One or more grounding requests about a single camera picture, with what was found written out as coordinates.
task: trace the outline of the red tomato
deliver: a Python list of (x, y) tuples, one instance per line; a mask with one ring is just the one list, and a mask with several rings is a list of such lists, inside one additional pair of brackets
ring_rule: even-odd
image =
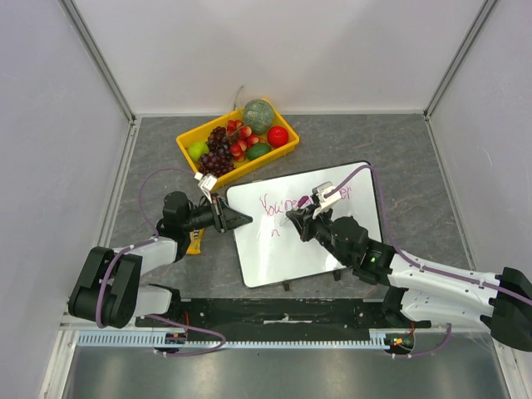
[(288, 143), (288, 132), (282, 126), (274, 126), (268, 131), (268, 143), (279, 148)]

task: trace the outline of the fruit basket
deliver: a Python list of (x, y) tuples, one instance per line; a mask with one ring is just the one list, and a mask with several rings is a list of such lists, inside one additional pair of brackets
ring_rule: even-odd
[[(243, 110), (236, 110), (230, 112), (229, 114), (223, 115), (220, 118), (214, 119), (211, 122), (207, 122), (202, 126), (196, 127), (191, 131), (187, 131), (182, 135), (178, 135), (176, 138), (177, 145), (181, 148), (183, 155), (186, 160), (189, 162), (190, 168), (194, 172), (198, 172), (199, 164), (196, 164), (192, 158), (190, 158), (187, 149), (198, 141), (206, 142), (209, 138), (210, 133), (218, 126), (226, 127), (228, 121), (241, 120), (243, 118)], [(227, 185), (228, 183), (242, 177), (249, 172), (257, 170), (263, 165), (269, 164), (273, 160), (280, 158), (292, 152), (296, 145), (299, 143), (299, 136), (293, 131), (292, 127), (286, 122), (286, 120), (278, 113), (278, 111), (273, 107), (274, 117), (273, 117), (273, 126), (282, 126), (288, 132), (288, 142), (285, 145), (280, 146), (279, 148), (273, 148), (268, 154), (262, 155), (255, 160), (244, 159), (241, 162), (234, 161), (234, 170), (222, 175), (218, 178), (218, 182), (214, 186), (213, 190), (217, 190), (220, 187)], [(258, 135), (266, 140), (266, 134)]]

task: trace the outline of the green lime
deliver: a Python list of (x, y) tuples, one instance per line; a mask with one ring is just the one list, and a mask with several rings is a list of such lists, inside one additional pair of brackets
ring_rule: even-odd
[(209, 154), (209, 147), (203, 141), (196, 141), (189, 147), (189, 155), (194, 162), (198, 162), (203, 154)]

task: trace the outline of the whiteboard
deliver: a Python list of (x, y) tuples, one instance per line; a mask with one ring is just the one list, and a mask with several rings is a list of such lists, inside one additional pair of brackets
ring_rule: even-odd
[[(281, 225), (284, 213), (323, 182), (338, 185), (358, 166), (357, 162), (236, 185), (227, 190), (229, 206), (253, 217), (253, 223), (234, 230), (244, 284), (249, 288), (281, 283), (345, 268), (315, 239), (304, 243), (292, 222)], [(341, 190), (342, 199), (332, 208), (332, 218), (352, 216), (381, 241), (371, 172), (360, 171)]]

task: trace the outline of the gray floor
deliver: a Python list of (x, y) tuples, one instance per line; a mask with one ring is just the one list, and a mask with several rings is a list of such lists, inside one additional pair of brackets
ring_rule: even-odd
[[(111, 244), (123, 246), (150, 236), (136, 202), (141, 181), (152, 171), (188, 167), (175, 137), (212, 118), (144, 118), (131, 160)], [(367, 160), (380, 172), (386, 208), (398, 243), (424, 259), (467, 268), (441, 172), (421, 115), (286, 116), (301, 142), (296, 150), (235, 183), (267, 179), (316, 168)], [(183, 190), (197, 201), (196, 181), (176, 171), (154, 176), (146, 185), (144, 204), (153, 220), (161, 217), (163, 199)], [(232, 234), (205, 232), (202, 254), (154, 270), (143, 283), (179, 288), (186, 297), (211, 298), (381, 298), (384, 288), (358, 281), (344, 271), (342, 281), (330, 274), (281, 285), (249, 289), (242, 283)]]
[[(416, 335), (420, 349), (438, 334)], [(492, 341), (455, 334), (434, 357), (344, 349), (230, 349), (182, 359), (78, 347), (63, 399), (509, 399)]]

